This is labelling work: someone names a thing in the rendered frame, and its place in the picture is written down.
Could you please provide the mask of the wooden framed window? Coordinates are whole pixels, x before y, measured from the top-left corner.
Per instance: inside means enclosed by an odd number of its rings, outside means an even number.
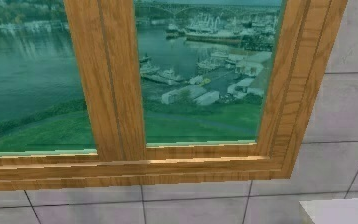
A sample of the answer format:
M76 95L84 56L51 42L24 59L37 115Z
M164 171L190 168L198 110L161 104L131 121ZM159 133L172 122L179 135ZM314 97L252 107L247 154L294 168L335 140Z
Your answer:
M256 142L150 147L132 0L64 0L96 150L0 156L0 191L289 178L347 2L287 2Z

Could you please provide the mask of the white worktop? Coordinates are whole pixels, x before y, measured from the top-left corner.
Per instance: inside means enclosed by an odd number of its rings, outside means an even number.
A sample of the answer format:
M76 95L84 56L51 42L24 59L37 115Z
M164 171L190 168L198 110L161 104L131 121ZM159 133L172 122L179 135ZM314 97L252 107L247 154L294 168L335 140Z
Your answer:
M300 201L302 224L358 224L358 198Z

